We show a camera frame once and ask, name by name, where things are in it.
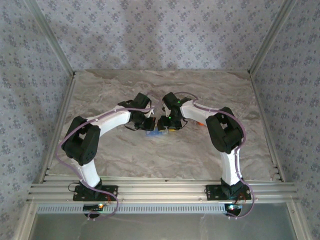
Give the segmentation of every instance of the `wall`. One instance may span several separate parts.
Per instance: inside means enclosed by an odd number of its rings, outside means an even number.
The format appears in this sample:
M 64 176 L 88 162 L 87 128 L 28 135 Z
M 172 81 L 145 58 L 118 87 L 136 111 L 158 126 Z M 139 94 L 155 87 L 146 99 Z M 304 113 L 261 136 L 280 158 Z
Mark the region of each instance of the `wall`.
M 320 3 L 298 1 L 254 77 L 287 181 L 320 239 Z
M 41 169 L 68 75 L 23 1 L 0 2 L 0 239 Z
M 283 0 L 38 0 L 71 66 L 247 70 Z

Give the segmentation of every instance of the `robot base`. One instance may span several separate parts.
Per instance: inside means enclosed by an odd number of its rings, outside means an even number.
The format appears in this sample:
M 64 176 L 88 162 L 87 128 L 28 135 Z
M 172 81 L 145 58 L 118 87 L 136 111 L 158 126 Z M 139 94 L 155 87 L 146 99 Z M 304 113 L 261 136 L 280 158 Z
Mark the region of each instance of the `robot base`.
M 102 185 L 102 181 L 98 183 L 95 189 L 99 189 L 102 191 L 106 191 L 109 193 L 114 194 L 115 196 L 118 195 L 118 186 L 116 185 Z M 75 202 L 90 202 L 90 201 L 101 201 L 105 202 L 110 200 L 116 201 L 116 199 L 110 195 L 106 195 L 97 191 L 93 191 L 88 189 L 84 185 L 81 184 L 76 186 L 73 193 L 73 201 Z
M 228 186 L 221 180 L 219 185 L 206 185 L 205 193 L 208 201 L 214 200 L 251 200 L 251 193 L 248 186 L 242 184 L 240 181 L 235 185 Z

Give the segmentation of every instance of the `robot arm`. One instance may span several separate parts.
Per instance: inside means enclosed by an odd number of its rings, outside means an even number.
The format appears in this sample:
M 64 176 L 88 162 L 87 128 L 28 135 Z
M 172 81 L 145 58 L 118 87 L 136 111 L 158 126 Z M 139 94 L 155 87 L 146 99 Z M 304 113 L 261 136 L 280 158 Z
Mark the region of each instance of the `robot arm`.
M 232 118 L 221 113 L 202 110 L 208 107 L 194 105 L 190 98 L 178 99 L 172 92 L 164 96 L 163 106 L 166 116 L 162 116 L 157 123 L 158 130 L 164 128 L 179 130 L 182 128 L 181 119 L 193 119 L 207 126 L 213 146 L 220 152 L 222 159 L 222 191 L 231 198 L 237 194 L 243 184 L 237 176 L 235 149 L 242 142 L 244 136 L 239 124 Z M 234 116 L 230 108 L 216 109 Z
M 62 145 L 62 149 L 71 158 L 82 179 L 90 187 L 99 189 L 102 185 L 94 161 L 98 150 L 99 138 L 111 129 L 129 122 L 134 123 L 135 130 L 152 131 L 155 128 L 155 118 L 150 117 L 151 111 L 144 113 L 139 110 L 129 110 L 131 108 L 145 109 L 148 105 L 151 105 L 150 99 L 139 93 L 134 100 L 120 102 L 112 110 L 108 111 L 111 112 L 109 115 L 102 119 L 98 119 L 98 117 L 106 114 L 105 112 L 88 119 L 81 116 L 73 119 L 66 135 L 79 125 L 92 119 L 97 119 L 79 129 Z

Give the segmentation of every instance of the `small object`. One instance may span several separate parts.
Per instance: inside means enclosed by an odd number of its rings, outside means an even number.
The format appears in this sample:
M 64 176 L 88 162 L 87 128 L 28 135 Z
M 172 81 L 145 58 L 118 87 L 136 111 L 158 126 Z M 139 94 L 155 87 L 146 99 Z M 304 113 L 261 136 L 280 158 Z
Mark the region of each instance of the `small object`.
M 84 205 L 82 211 L 84 212 L 101 212 L 104 210 L 104 205 L 102 203 L 93 204 L 93 205 Z
M 155 127 L 155 129 L 153 131 L 146 131 L 145 135 L 147 137 L 154 137 L 154 136 L 161 136 L 163 134 L 167 134 L 168 133 L 168 129 L 166 128 L 163 131 L 159 131 L 157 127 Z
M 183 126 L 180 119 L 173 119 L 171 116 L 161 116 L 157 122 L 157 129 L 159 131 L 164 131 L 165 129 L 170 130 L 179 130 Z

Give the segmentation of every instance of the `gray marble floor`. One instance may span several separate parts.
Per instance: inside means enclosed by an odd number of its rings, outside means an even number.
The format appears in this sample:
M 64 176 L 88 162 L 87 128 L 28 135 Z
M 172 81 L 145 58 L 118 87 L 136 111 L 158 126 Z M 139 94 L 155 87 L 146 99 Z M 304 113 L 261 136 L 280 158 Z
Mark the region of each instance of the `gray marble floor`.
M 219 71 L 79 71 L 60 140 L 76 116 L 92 117 L 133 99 L 138 92 L 153 91 L 155 103 L 169 92 L 190 92 L 198 103 L 229 107 L 247 132 L 240 151 L 240 167 L 247 180 L 267 180 L 273 164 L 266 143 L 257 101 L 249 79 Z M 71 162 L 60 150 L 59 156 Z M 219 180 L 222 163 L 205 126 L 190 120 L 186 127 L 167 135 L 148 137 L 142 130 L 119 126 L 100 138 L 95 157 L 100 176 Z M 56 159 L 50 174 L 72 174 Z

